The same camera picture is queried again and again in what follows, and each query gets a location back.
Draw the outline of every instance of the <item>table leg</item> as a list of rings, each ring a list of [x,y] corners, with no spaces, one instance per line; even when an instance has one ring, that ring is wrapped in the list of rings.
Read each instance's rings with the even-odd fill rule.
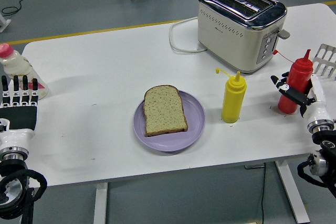
[[[107,183],[96,184],[96,205],[93,224],[105,224],[107,204]]]
[[[297,223],[310,223],[287,161],[275,162]]]
[[[0,14],[0,33],[2,33],[3,30],[8,26],[8,24],[11,22],[10,19],[5,20],[5,18]]]

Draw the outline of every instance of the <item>power cord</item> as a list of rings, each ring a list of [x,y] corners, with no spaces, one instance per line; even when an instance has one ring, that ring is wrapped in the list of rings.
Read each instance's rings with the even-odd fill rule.
[[[206,48],[194,48],[194,49],[183,49],[183,48],[179,48],[177,47],[177,45],[175,44],[174,42],[174,37],[173,37],[173,28],[179,24],[182,24],[184,22],[189,22],[189,21],[192,21],[194,19],[197,19],[197,17],[193,17],[193,18],[188,18],[188,19],[185,19],[185,20],[182,20],[182,21],[179,21],[177,23],[174,23],[173,25],[170,26],[169,28],[169,43],[171,45],[171,47],[173,49],[175,49],[176,51],[180,51],[180,52],[188,52],[188,53],[198,53],[198,52],[204,52],[206,51],[207,49]]]
[[[22,5],[21,5],[21,2],[22,2],[22,1],[23,1],[23,0],[20,0],[20,1],[19,1],[19,4],[20,4],[20,7],[19,7],[19,8],[17,8],[16,6],[10,6],[10,7],[5,7],[5,8],[3,8],[3,9],[1,10],[1,12],[2,12],[3,14],[5,14],[5,15],[2,15],[2,16],[3,16],[3,17],[6,17],[6,16],[10,16],[10,15],[13,15],[13,14],[18,13],[18,11],[21,10],[21,8],[22,8]],[[14,8],[15,10],[12,11],[12,12],[4,12],[4,10],[6,10],[6,9],[10,9],[10,8]]]
[[[262,184],[263,184],[263,185],[262,185],[262,186],[263,186],[263,187],[262,187],[262,188],[263,188],[263,189],[262,189],[263,191],[262,191],[262,197],[261,197],[261,212],[262,212],[262,216],[263,216],[263,217],[262,217],[262,218],[263,218],[263,219],[262,219],[262,220],[263,220],[263,221],[262,221],[262,224],[264,224],[264,216],[265,216],[265,215],[264,215],[265,179],[266,179],[266,163],[264,163],[264,178],[263,178],[263,181],[262,181]]]
[[[264,214],[264,196],[265,196],[265,180],[266,180],[266,163],[264,163],[263,166],[254,166],[252,168],[247,168],[247,166],[244,166],[244,168],[246,170],[250,170],[250,169],[258,169],[258,168],[264,168],[264,175],[263,175],[263,181],[262,181],[262,195],[261,195],[261,214],[262,214],[262,224],[264,224],[264,218],[265,218],[265,214]]]

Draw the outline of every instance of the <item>white cable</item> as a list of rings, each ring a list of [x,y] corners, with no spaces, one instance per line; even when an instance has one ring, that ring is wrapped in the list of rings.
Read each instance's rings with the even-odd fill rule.
[[[206,48],[201,48],[201,49],[195,48],[195,49],[192,49],[192,50],[183,49],[183,48],[177,47],[176,44],[174,43],[173,36],[172,36],[173,28],[175,26],[179,25],[179,24],[182,24],[184,22],[188,22],[188,21],[191,21],[191,20],[194,20],[194,19],[197,19],[197,17],[188,18],[188,19],[176,22],[176,23],[174,23],[173,25],[170,26],[170,28],[169,28],[169,43],[170,43],[170,45],[173,49],[175,49],[177,51],[181,51],[181,52],[191,52],[191,53],[204,52],[204,51],[207,50]]]

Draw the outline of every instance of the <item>toaster vent holes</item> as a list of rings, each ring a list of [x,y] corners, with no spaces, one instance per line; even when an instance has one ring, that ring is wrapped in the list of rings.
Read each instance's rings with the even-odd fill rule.
[[[200,10],[200,13],[203,14],[205,17],[207,17],[209,20],[211,20],[212,22],[214,22],[215,24],[221,26],[222,28],[224,28],[225,30],[229,31],[230,33],[233,33],[236,36],[239,36],[240,38],[243,37],[242,33],[239,33],[238,31],[236,31],[235,29],[224,25],[222,22],[218,21],[216,18],[214,18],[213,16],[211,16],[210,14],[208,14],[206,11],[204,10]]]

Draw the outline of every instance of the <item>mustard bottle nozzle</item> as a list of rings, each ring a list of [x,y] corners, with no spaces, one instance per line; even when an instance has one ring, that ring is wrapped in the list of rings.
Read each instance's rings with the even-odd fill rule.
[[[240,71],[238,71],[238,72],[237,72],[237,75],[236,75],[236,77],[235,77],[235,81],[237,81],[237,82],[238,82],[238,81],[239,81],[239,79],[240,79]]]

